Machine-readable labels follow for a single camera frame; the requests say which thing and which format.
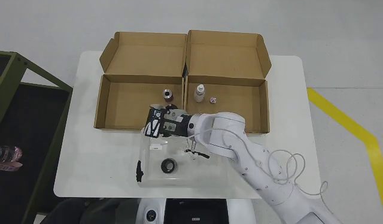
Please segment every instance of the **white table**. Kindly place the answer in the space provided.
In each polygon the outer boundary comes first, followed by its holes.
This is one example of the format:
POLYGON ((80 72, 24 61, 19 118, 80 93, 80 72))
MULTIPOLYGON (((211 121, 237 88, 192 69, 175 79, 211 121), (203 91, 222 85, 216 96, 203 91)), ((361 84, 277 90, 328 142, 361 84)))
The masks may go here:
MULTIPOLYGON (((232 187, 225 190, 139 187, 136 182, 139 132, 93 128, 103 74, 100 55, 101 52, 84 52, 80 57, 54 184, 57 196, 260 198, 231 167, 228 172, 232 187)), ((296 56, 270 58, 272 68, 266 78, 270 133, 250 135, 250 140, 266 145, 270 151, 287 149, 304 155, 306 171, 298 182, 307 192, 318 192, 320 176, 302 61, 296 56)), ((287 160, 286 156, 277 158, 281 163, 287 160)))

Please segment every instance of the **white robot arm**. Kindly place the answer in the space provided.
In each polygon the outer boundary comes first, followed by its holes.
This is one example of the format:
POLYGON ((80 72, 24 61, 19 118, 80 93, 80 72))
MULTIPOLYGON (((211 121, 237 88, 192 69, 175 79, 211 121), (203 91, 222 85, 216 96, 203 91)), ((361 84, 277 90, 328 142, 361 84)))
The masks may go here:
POLYGON ((228 157, 235 170, 273 208, 283 223, 340 224, 331 212, 318 207, 292 181, 287 180, 278 161, 263 145, 252 143, 247 138, 243 117, 235 113, 189 116, 184 110, 157 108, 152 108, 149 113, 146 135, 189 137, 210 152, 228 157), (249 146, 256 151, 251 153, 249 146))

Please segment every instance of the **gray floor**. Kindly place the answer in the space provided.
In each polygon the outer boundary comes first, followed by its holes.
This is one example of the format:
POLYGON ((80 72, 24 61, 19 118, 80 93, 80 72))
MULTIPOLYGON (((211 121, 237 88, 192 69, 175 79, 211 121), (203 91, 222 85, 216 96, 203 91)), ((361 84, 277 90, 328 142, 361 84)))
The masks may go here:
MULTIPOLYGON (((270 54, 300 56, 307 86, 383 143, 382 8, 383 0, 0 0, 0 50, 73 85, 80 54, 102 50, 115 31, 258 32, 270 54)), ((383 223, 364 144, 310 108, 328 205, 344 223, 383 223)), ((254 209, 259 223, 280 223, 263 201, 254 209)))

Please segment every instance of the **open cardboard box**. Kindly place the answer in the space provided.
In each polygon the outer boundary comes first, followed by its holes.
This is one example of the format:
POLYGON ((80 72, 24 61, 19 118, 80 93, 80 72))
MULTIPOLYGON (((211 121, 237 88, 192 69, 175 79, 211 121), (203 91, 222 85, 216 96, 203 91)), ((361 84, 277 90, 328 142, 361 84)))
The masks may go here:
POLYGON ((187 39, 184 108, 189 114, 237 113, 246 132, 270 132, 268 83, 271 62, 263 37, 215 31, 189 31, 187 39), (194 100, 198 84, 205 98, 194 100), (210 104, 210 97, 217 103, 210 104))
POLYGON ((183 107, 186 34, 116 32, 102 52, 95 128, 137 129, 146 123, 150 104, 183 107))

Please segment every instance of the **yellow floor line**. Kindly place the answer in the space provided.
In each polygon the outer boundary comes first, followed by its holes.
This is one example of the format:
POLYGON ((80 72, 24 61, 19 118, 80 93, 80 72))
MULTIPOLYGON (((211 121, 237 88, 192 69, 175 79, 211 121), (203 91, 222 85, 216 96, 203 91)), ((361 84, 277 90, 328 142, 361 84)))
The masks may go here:
POLYGON ((307 88, 307 94, 309 100, 314 105, 316 105, 319 109, 324 111, 332 119, 342 125, 347 131, 352 133, 360 141, 364 142, 364 145, 367 148, 367 154, 369 155, 376 185, 378 187, 379 196, 383 204, 383 156, 376 137, 369 131, 365 130, 358 123, 353 121, 353 119, 335 107, 331 102, 323 98, 314 89, 307 88))

